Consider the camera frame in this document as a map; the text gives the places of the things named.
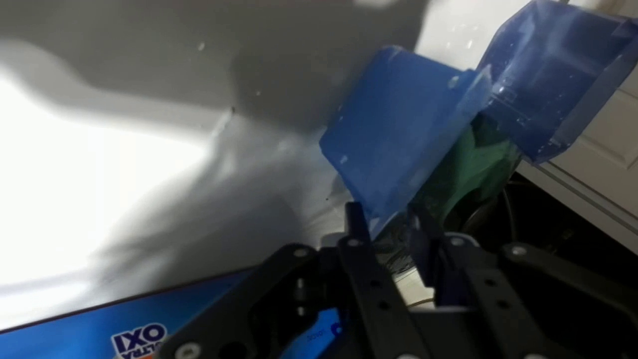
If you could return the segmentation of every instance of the black metal frame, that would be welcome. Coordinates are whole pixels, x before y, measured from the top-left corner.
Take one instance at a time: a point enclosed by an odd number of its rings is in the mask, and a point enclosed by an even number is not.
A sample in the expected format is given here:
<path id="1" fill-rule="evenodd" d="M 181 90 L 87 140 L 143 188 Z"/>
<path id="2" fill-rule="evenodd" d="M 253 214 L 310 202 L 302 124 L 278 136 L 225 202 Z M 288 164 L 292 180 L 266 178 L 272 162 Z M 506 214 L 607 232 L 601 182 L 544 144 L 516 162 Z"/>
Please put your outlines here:
<path id="1" fill-rule="evenodd" d="M 342 333 L 320 357 L 638 357 L 638 296 L 621 286 L 526 246 L 490 256 L 464 238 L 444 238 L 410 210 L 396 220 L 424 286 L 436 290 L 436 310 L 410 314 L 374 260 L 356 204 L 346 206 L 346 220 L 336 248 L 280 248 L 169 337 L 159 359 L 189 345 L 197 349 L 191 357 L 205 359 L 278 357 L 326 308 L 338 310 Z M 613 330 L 589 324 L 585 332 L 578 314 Z"/>

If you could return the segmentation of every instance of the screw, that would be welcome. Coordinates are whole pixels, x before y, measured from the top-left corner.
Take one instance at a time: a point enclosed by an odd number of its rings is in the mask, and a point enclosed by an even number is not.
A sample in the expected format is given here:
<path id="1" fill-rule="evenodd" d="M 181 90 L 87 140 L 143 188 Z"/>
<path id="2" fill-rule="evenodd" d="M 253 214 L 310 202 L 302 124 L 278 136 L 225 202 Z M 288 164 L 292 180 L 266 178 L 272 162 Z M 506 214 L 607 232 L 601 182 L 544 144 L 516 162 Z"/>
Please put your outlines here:
<path id="1" fill-rule="evenodd" d="M 350 248 L 360 248 L 362 242 L 358 242 L 356 238 L 350 238 L 350 240 L 346 240 L 346 246 L 350 246 Z"/>
<path id="2" fill-rule="evenodd" d="M 175 359 L 199 359 L 199 357 L 201 357 L 201 345 L 197 343 L 185 343 L 175 351 Z"/>
<path id="3" fill-rule="evenodd" d="M 292 256 L 294 258 L 306 258 L 310 252 L 306 250 L 306 248 L 296 248 L 294 252 L 292 252 Z"/>
<path id="4" fill-rule="evenodd" d="M 462 240 L 462 238 L 452 238 L 450 244 L 452 244 L 454 248 L 462 248 L 462 246 L 464 246 L 464 240 Z"/>
<path id="5" fill-rule="evenodd" d="M 512 248 L 512 256 L 526 256 L 526 250 L 524 248 Z"/>

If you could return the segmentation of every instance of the blue packaging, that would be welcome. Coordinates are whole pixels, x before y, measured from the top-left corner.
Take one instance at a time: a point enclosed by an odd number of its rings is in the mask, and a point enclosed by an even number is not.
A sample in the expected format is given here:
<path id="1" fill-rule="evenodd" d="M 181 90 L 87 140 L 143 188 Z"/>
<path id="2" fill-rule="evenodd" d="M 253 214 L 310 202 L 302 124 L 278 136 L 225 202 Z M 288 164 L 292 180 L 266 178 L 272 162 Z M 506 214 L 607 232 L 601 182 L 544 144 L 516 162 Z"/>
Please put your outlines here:
<path id="1" fill-rule="evenodd" d="M 576 142 L 635 64 L 635 20 L 532 0 L 480 60 L 494 80 L 482 114 L 524 158 L 548 162 Z"/>
<path id="2" fill-rule="evenodd" d="M 0 333 L 1 359 L 153 359 L 157 347 L 233 290 L 245 274 L 203 280 Z M 338 332 L 334 310 L 298 335 L 282 359 L 316 357 Z"/>
<path id="3" fill-rule="evenodd" d="M 320 138 L 374 236 L 402 212 L 486 104 L 488 70 L 458 72 L 382 48 Z"/>

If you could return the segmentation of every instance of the black plastic part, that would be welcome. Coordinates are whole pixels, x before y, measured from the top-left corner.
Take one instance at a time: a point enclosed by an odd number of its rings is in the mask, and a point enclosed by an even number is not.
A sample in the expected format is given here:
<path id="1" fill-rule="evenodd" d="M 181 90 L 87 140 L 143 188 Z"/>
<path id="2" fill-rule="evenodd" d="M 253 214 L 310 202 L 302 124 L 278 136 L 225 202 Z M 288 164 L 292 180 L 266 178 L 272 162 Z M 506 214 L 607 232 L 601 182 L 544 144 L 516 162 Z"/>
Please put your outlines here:
<path id="1" fill-rule="evenodd" d="M 398 296 L 392 278 L 376 264 L 362 212 L 346 208 L 350 236 L 336 246 L 342 272 L 356 300 L 358 318 L 372 357 L 426 359 L 424 343 Z"/>
<path id="2" fill-rule="evenodd" d="M 494 359 L 498 351 L 484 322 L 470 310 L 438 310 L 412 314 L 420 335 L 434 359 Z"/>
<path id="3" fill-rule="evenodd" d="M 520 244 L 500 266 L 550 339 L 585 357 L 638 357 L 633 290 Z"/>
<path id="4" fill-rule="evenodd" d="M 546 339 L 498 270 L 468 270 L 466 280 L 474 292 L 476 310 L 494 337 L 500 357 L 578 357 Z"/>
<path id="5" fill-rule="evenodd" d="M 185 330 L 169 337 L 159 359 L 173 359 L 185 343 L 197 343 L 201 357 L 221 357 L 241 349 L 243 359 L 276 357 L 314 318 L 298 318 L 290 290 L 298 274 L 314 264 L 316 252 L 284 246 L 233 292 L 213 304 Z"/>

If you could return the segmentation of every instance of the white surface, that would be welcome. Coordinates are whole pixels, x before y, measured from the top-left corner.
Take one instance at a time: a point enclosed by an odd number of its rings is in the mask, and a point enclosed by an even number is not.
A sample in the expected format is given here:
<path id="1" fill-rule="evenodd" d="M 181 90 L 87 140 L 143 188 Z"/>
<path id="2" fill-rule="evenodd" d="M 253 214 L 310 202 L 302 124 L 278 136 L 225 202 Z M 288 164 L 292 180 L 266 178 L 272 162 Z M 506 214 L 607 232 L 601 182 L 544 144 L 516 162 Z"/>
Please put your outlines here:
<path id="1" fill-rule="evenodd" d="M 638 18 L 635 4 L 607 0 L 597 10 Z M 518 172 L 638 254 L 638 70 L 568 152 Z"/>
<path id="2" fill-rule="evenodd" d="M 0 2 L 0 328 L 342 230 L 316 138 L 424 0 Z"/>
<path id="3" fill-rule="evenodd" d="M 394 284 L 406 308 L 434 308 L 434 290 L 422 286 L 416 268 L 396 276 Z"/>
<path id="4" fill-rule="evenodd" d="M 597 10 L 597 12 L 613 12 L 617 0 L 568 0 L 572 6 L 579 6 L 585 10 Z"/>
<path id="5" fill-rule="evenodd" d="M 476 68 L 488 42 L 526 0 L 430 0 L 416 52 L 458 70 Z"/>

